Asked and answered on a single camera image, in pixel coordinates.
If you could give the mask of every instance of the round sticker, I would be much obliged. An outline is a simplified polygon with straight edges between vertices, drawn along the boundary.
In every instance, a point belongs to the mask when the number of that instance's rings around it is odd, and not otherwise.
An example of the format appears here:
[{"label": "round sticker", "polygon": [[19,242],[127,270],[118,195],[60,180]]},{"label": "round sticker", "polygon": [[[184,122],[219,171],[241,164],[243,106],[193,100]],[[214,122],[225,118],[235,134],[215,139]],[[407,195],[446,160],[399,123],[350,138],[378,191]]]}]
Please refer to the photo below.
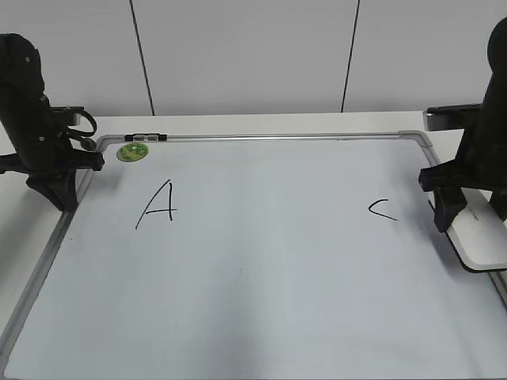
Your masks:
[{"label": "round sticker", "polygon": [[123,162],[136,162],[148,155],[148,146],[141,142],[133,142],[122,146],[117,152],[116,157]]}]

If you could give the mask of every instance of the aluminum whiteboard frame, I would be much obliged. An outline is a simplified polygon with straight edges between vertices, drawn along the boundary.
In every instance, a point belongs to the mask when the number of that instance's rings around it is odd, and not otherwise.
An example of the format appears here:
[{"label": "aluminum whiteboard frame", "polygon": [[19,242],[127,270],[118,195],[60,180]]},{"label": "aluminum whiteboard frame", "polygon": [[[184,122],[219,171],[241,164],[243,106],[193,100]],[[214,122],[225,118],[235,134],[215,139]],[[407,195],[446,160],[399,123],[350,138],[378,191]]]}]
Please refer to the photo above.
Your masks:
[{"label": "aluminum whiteboard frame", "polygon": [[[438,157],[433,150],[433,145],[428,136],[422,131],[399,131],[393,133],[364,133],[364,134],[343,134],[343,133],[325,133],[325,134],[297,134],[297,135],[167,135],[166,141],[159,141],[160,134],[129,134],[133,136],[133,141],[145,143],[205,143],[205,142],[234,142],[234,141],[315,141],[315,140],[372,140],[372,139],[409,139],[417,142],[422,152],[425,154],[428,163],[431,166],[440,163]],[[97,150],[105,151],[109,145],[118,143],[129,143],[126,135],[104,135],[97,140]],[[81,201],[90,186],[93,179],[93,170],[87,169],[82,179],[77,183],[78,201]],[[25,289],[14,309],[9,322],[0,336],[0,380],[17,380],[5,378],[4,371],[9,362],[10,353],[16,344],[17,338],[34,302],[44,285],[46,276],[48,275],[59,247],[65,238],[67,230],[72,222],[76,211],[63,212],[59,221],[56,223],[55,229],[51,234],[48,243],[30,276]],[[493,282],[497,292],[507,307],[507,278],[504,272],[489,272],[491,281]]]}]

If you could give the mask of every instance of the black marker writing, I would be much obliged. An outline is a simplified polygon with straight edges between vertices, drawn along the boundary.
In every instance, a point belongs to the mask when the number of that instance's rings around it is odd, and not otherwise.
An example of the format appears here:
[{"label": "black marker writing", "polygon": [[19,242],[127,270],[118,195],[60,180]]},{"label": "black marker writing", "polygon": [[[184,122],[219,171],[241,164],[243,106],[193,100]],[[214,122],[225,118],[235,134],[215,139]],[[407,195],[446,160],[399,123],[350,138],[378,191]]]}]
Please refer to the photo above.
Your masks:
[{"label": "black marker writing", "polygon": [[392,218],[391,216],[380,214],[379,212],[376,212],[376,211],[372,210],[372,207],[375,206],[376,204],[378,204],[380,202],[387,202],[387,201],[388,201],[388,199],[379,199],[379,200],[376,200],[375,202],[373,202],[372,204],[370,204],[370,206],[368,207],[368,211],[370,211],[372,214],[375,214],[375,215],[378,215],[378,216],[383,216],[384,218],[388,218],[390,220],[394,220],[395,222],[397,222],[398,220],[395,219],[395,218]]},{"label": "black marker writing", "polygon": [[[154,199],[157,197],[157,195],[164,189],[165,186],[169,184],[169,208],[162,209],[162,210],[151,210],[148,211],[148,207],[151,205],[151,203],[154,201]],[[162,184],[162,186],[157,190],[157,192],[151,197],[150,201],[146,205],[146,207],[143,210],[143,213],[141,216],[139,216],[139,220],[135,224],[135,229],[139,227],[139,224],[141,223],[141,220],[143,220],[144,215],[152,214],[154,212],[163,212],[168,211],[169,212],[169,220],[173,221],[173,211],[176,211],[175,208],[172,208],[172,202],[173,202],[173,184],[171,183],[171,180],[167,180]]]}]

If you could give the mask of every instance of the white desk surface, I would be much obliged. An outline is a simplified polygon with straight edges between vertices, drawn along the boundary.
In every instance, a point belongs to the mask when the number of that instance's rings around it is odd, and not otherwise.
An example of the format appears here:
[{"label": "white desk surface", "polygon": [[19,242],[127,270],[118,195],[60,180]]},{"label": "white desk surface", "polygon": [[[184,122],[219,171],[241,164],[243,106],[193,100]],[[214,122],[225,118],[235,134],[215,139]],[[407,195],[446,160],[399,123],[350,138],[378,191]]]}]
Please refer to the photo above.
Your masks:
[{"label": "white desk surface", "polygon": [[[368,133],[425,129],[422,112],[362,112],[236,116],[98,117],[98,135],[158,132],[170,135]],[[461,131],[427,132],[442,161],[453,158]],[[13,147],[0,128],[0,154]],[[0,334],[60,213],[25,185],[26,176],[0,176]]]}]

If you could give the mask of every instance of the whiteboard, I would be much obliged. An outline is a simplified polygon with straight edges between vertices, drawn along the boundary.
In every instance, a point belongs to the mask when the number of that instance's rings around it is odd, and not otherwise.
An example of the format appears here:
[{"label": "whiteboard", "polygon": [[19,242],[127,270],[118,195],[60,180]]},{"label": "whiteboard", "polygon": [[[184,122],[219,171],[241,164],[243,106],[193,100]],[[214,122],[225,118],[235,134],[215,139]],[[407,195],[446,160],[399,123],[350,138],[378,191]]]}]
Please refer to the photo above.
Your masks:
[{"label": "whiteboard", "polygon": [[436,231],[415,141],[118,147],[7,378],[507,376],[504,306]]}]

